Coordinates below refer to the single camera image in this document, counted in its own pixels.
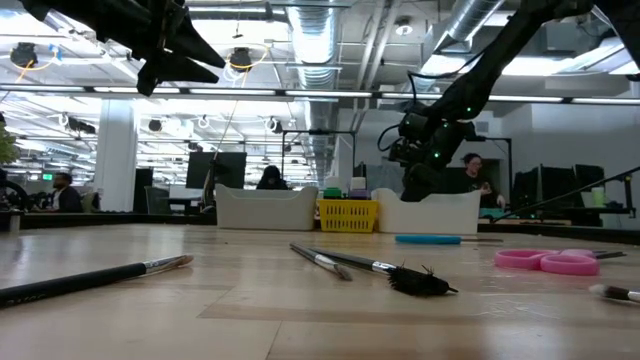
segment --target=yellow basket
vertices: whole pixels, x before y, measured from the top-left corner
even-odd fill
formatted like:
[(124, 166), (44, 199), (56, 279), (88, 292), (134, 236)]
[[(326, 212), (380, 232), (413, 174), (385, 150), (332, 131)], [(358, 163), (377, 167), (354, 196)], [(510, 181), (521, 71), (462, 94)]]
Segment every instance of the yellow basket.
[(373, 232), (378, 202), (372, 200), (318, 200), (322, 231)]

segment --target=white bin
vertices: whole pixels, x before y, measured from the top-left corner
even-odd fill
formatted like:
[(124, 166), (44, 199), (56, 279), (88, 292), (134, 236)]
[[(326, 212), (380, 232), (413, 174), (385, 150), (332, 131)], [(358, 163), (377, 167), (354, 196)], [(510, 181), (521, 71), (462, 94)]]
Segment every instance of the white bin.
[(218, 226), (225, 229), (313, 230), (318, 188), (242, 190), (216, 184)]
[(378, 231), (394, 234), (475, 235), (480, 191), (433, 194), (418, 203), (403, 202), (390, 189), (377, 189)]

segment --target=table surface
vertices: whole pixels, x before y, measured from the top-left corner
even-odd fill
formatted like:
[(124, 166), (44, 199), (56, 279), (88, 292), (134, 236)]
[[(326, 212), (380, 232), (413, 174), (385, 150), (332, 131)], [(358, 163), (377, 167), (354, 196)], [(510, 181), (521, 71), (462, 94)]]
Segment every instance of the table surface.
[[(460, 246), (389, 235), (119, 225), (0, 236), (0, 287), (183, 253), (189, 267), (0, 311), (0, 357), (25, 359), (640, 358), (640, 305), (591, 296), (595, 283), (640, 287), (632, 246), (482, 234)], [(457, 295), (420, 299), (385, 277), (353, 282), (289, 250), (297, 241), (436, 275)], [(599, 277), (498, 269), (503, 248), (623, 250)]]

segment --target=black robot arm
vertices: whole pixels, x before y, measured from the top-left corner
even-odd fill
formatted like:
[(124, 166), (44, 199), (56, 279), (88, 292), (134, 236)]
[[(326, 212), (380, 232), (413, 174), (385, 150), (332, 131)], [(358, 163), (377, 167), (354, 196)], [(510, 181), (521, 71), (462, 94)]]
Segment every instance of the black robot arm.
[(403, 201), (420, 201), (440, 187), (440, 173), (462, 141), (475, 135), (471, 122), (489, 100), (502, 70), (540, 27), (551, 20), (588, 13), (591, 0), (522, 0), (477, 64), (459, 77), (431, 106), (415, 104), (398, 126), (402, 137), (389, 153), (406, 167)]

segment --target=woman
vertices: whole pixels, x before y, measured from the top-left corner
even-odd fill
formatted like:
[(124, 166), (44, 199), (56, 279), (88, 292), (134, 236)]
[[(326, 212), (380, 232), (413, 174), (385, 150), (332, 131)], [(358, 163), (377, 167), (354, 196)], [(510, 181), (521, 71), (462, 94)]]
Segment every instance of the woman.
[(482, 157), (475, 153), (469, 153), (462, 158), (462, 161), (464, 161), (466, 174), (465, 182), (468, 191), (480, 190), (482, 193), (480, 207), (493, 208), (498, 205), (504, 209), (507, 206), (507, 201), (504, 196), (500, 195), (497, 191), (494, 191), (489, 179), (480, 174), (480, 169), (482, 169)]
[(262, 179), (257, 186), (258, 190), (289, 190), (287, 182), (280, 177), (280, 170), (275, 165), (269, 165), (262, 173)]

